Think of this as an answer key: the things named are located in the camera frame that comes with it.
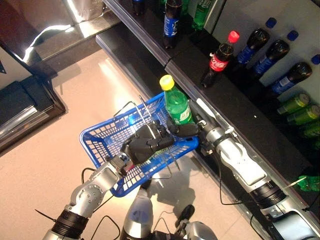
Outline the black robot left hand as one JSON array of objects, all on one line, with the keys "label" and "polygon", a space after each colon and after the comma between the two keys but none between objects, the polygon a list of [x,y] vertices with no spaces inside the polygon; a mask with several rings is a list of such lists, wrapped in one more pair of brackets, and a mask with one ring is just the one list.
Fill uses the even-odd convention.
[{"label": "black robot left hand", "polygon": [[146,162],[157,151],[174,144],[174,137],[159,120],[144,124],[121,146],[120,152],[128,156],[133,165]]}]

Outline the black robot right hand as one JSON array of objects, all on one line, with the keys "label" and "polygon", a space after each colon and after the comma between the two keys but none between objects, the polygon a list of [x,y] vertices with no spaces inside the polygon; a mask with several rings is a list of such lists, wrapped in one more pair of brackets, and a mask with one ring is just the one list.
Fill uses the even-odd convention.
[{"label": "black robot right hand", "polygon": [[191,123],[176,124],[171,116],[166,121],[167,129],[172,135],[180,138],[198,136],[200,133],[208,133],[218,126],[214,118],[208,116],[205,111],[193,100],[188,100]]}]

